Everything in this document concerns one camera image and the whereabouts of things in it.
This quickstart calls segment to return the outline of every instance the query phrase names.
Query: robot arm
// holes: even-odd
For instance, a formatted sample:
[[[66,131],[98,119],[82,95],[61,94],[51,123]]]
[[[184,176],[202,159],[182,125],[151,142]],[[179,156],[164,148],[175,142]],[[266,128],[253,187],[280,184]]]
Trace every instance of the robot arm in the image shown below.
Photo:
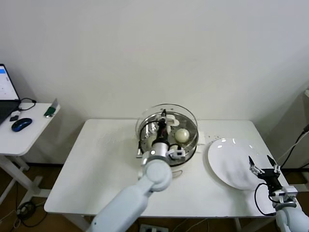
[[[309,217],[300,208],[296,208],[297,190],[294,186],[281,186],[278,181],[280,166],[270,156],[267,157],[273,169],[259,169],[251,157],[249,164],[251,172],[267,184],[269,196],[276,209],[278,227],[281,232],[309,232]]]
[[[118,193],[93,219],[89,232],[124,232],[142,214],[153,192],[165,190],[172,181],[168,164],[169,143],[165,119],[158,123],[158,135],[143,163],[143,175],[133,186]]]

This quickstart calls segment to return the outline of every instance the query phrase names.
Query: blue mouse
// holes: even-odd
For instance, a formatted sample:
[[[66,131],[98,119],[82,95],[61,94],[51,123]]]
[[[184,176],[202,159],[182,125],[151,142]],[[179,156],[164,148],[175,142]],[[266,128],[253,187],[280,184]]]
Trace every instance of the blue mouse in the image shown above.
[[[17,120],[13,125],[12,125],[12,130],[15,132],[21,131],[23,128],[29,126],[32,123],[31,118],[21,118],[20,120]]]

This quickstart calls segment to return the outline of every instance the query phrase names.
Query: power outlet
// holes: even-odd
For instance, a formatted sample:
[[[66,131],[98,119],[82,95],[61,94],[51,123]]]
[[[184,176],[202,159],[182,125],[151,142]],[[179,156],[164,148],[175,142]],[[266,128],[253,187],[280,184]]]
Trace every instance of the power outlet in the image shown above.
[[[140,232],[169,232],[168,228],[141,224]]]

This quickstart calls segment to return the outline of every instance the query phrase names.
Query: laptop screen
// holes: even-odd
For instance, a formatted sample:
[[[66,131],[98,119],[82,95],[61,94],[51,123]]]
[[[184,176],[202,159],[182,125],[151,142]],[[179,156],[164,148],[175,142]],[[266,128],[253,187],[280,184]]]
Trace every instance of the laptop screen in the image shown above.
[[[18,95],[4,66],[0,65],[0,100],[18,100]]]

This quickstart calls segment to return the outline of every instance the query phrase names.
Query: laptop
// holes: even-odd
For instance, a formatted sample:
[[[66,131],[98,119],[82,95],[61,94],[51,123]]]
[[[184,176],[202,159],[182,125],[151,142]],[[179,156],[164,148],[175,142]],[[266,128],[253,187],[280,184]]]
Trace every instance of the laptop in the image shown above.
[[[20,99],[9,74],[4,64],[0,64],[0,124],[18,108],[19,104]]]

